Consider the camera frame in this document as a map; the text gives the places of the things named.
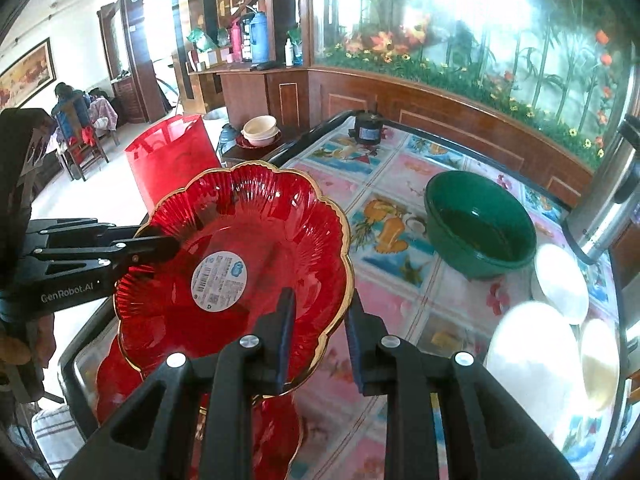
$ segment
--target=barcode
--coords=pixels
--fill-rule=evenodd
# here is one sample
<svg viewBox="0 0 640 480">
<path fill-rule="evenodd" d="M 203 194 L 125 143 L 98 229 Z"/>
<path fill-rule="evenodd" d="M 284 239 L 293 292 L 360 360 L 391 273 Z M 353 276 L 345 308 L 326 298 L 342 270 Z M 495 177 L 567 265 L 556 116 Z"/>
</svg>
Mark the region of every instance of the barcode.
<svg viewBox="0 0 640 480">
<path fill-rule="evenodd" d="M 205 286 L 207 286 L 207 280 L 209 279 L 209 275 L 211 274 L 212 267 L 205 267 L 202 271 L 202 275 L 198 280 L 198 285 L 196 286 L 196 290 L 198 292 L 204 292 Z"/>
</svg>

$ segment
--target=white bowl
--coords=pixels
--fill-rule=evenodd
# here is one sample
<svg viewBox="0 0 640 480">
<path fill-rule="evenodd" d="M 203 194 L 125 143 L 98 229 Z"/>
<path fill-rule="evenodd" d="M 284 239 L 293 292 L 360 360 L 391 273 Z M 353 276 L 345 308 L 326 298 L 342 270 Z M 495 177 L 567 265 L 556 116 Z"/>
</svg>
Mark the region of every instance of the white bowl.
<svg viewBox="0 0 640 480">
<path fill-rule="evenodd" d="M 580 267 L 569 253 L 553 244 L 536 251 L 531 277 L 534 300 L 555 307 L 572 325 L 580 325 L 589 309 L 589 291 Z"/>
<path fill-rule="evenodd" d="M 615 334 L 603 320 L 591 319 L 582 327 L 580 360 L 589 405 L 604 410 L 616 397 L 620 354 Z"/>
<path fill-rule="evenodd" d="M 269 146 L 270 144 L 272 144 L 273 141 L 276 140 L 276 136 L 278 135 L 279 132 L 280 130 L 276 128 L 271 133 L 271 136 L 265 139 L 255 139 L 254 137 L 247 137 L 245 134 L 243 135 L 244 135 L 244 138 L 249 141 L 250 145 L 255 146 L 256 148 L 262 148 L 264 146 Z"/>
<path fill-rule="evenodd" d="M 270 115 L 261 115 L 251 119 L 242 129 L 242 134 L 249 137 L 261 137 L 276 127 L 276 118 Z"/>
<path fill-rule="evenodd" d="M 498 323 L 486 369 L 549 435 L 582 384 L 578 343 L 552 306 L 527 301 Z"/>
</svg>

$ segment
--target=white bottle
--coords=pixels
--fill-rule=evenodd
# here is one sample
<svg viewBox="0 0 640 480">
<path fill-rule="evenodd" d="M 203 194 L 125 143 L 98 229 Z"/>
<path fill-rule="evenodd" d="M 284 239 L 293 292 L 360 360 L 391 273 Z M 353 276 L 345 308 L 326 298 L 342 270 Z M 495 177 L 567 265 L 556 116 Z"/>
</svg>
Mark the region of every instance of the white bottle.
<svg viewBox="0 0 640 480">
<path fill-rule="evenodd" d="M 293 45 L 291 44 L 291 38 L 287 38 L 287 44 L 284 46 L 284 59 L 285 65 L 293 66 Z"/>
</svg>

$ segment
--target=floral mural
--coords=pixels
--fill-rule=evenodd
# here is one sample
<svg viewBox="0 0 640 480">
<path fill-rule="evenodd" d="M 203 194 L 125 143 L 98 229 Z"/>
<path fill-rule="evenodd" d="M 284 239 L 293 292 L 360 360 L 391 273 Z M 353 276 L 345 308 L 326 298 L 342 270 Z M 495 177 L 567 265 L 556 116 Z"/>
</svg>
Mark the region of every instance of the floral mural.
<svg viewBox="0 0 640 480">
<path fill-rule="evenodd" d="M 604 156 L 630 40 L 603 0 L 314 0 L 314 9 L 316 62 L 463 95 L 591 168 Z"/>
</svg>

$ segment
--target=silver screw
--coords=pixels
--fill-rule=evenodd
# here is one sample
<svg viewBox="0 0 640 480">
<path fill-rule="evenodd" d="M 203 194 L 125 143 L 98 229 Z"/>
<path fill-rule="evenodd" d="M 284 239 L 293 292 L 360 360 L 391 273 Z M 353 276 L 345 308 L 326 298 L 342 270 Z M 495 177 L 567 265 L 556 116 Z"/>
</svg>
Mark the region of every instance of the silver screw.
<svg viewBox="0 0 640 480">
<path fill-rule="evenodd" d="M 471 366 L 474 363 L 474 357 L 469 352 L 458 352 L 454 359 L 460 366 Z"/>
<path fill-rule="evenodd" d="M 180 368 L 183 364 L 185 364 L 185 362 L 187 362 L 187 357 L 184 354 L 181 354 L 180 352 L 171 354 L 166 359 L 166 364 L 170 368 Z"/>
<path fill-rule="evenodd" d="M 258 346 L 259 342 L 260 339 L 258 339 L 258 336 L 255 336 L 253 334 L 245 335 L 240 338 L 240 346 L 244 348 L 253 348 L 255 346 Z"/>
<path fill-rule="evenodd" d="M 398 348 L 400 346 L 400 338 L 394 335 L 385 335 L 380 344 L 385 348 Z"/>
</svg>

